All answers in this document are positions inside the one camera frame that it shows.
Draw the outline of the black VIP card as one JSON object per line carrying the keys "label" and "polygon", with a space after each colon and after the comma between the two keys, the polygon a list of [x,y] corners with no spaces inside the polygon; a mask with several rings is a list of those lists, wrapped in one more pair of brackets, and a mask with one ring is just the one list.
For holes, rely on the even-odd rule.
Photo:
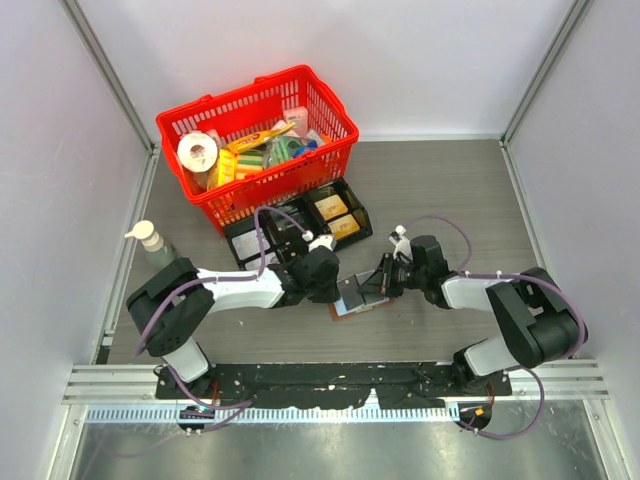
{"label": "black VIP card", "polygon": [[356,313],[372,306],[372,301],[358,292],[359,281],[356,275],[339,281],[337,286],[340,298],[335,309],[339,316]]}

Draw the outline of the brown leather card holder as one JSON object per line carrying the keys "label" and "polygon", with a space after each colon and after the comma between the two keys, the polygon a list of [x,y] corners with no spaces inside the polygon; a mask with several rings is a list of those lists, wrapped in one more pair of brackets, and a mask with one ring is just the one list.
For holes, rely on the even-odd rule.
{"label": "brown leather card holder", "polygon": [[369,270],[345,277],[337,282],[340,298],[329,305],[329,312],[333,321],[344,320],[393,302],[392,299],[379,293],[362,294],[358,291],[358,288],[373,273],[373,270]]}

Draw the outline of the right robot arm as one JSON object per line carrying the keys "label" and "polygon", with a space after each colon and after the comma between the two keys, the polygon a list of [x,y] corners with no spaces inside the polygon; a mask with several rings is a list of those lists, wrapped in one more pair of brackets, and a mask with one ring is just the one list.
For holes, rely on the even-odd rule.
{"label": "right robot arm", "polygon": [[449,268],[432,235],[412,240],[394,233],[392,253],[359,286],[360,294],[395,299],[419,290],[427,302],[445,310],[470,309],[494,315],[499,334],[453,355],[451,380],[472,395],[488,377],[509,369],[533,369],[573,355],[588,339],[577,309],[548,272],[535,267],[519,274],[472,274]]}

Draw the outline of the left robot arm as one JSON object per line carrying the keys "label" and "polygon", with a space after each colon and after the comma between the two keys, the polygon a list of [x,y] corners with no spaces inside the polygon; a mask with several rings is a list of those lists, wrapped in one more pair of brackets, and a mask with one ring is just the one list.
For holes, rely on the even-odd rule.
{"label": "left robot arm", "polygon": [[178,389],[202,398],[212,390],[213,366],[193,334],[206,316],[296,306],[303,300],[330,304],[339,298],[338,273],[337,255],[324,246],[260,273],[213,272],[178,258],[126,300],[140,332],[135,353],[162,359]]}

